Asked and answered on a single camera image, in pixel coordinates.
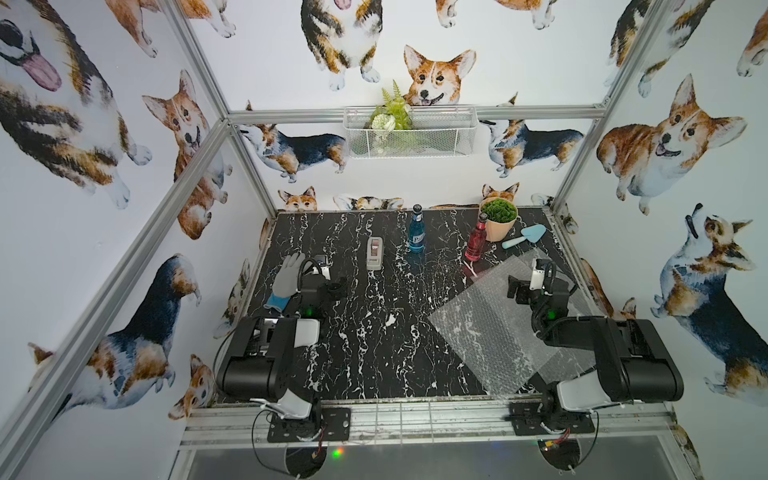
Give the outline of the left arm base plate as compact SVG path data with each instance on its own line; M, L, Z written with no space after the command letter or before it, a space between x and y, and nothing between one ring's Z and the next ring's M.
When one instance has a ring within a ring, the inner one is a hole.
M269 443L309 443L347 441L350 437L352 411L349 408L313 410L306 419L280 419L270 421Z

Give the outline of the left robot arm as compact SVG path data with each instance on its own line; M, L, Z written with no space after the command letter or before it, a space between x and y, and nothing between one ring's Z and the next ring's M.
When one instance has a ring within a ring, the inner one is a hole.
M351 410L323 407L316 393L301 394L299 380L305 374L298 366L300 353L320 341L330 306L346 296L345 278L305 274L287 305L292 314L253 315L233 331L216 382L226 398L256 404L268 413L268 442L349 439Z

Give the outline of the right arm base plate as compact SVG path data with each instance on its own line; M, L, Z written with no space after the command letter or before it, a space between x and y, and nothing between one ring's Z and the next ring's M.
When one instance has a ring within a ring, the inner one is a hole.
M518 436L588 434L596 430L588 413L549 411L540 402L510 403L504 420Z

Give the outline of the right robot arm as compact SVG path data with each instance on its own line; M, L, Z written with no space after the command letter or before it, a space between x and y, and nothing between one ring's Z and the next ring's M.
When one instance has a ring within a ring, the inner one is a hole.
M570 316L571 290L552 273L536 271L529 281L508 278L507 297L531 308L535 336L550 347L590 352L592 371L543 384L532 380L541 399L511 403L505 420L521 436L595 433L598 411L636 402L675 402L683 377L652 322L604 316Z

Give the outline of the red wine bottle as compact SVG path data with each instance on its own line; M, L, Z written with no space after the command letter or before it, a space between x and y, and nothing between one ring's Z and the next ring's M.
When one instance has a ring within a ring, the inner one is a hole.
M487 215L484 212L479 214L477 223L472 231L464 256L470 262L478 261L483 254L483 250L486 243L487 231L486 231Z

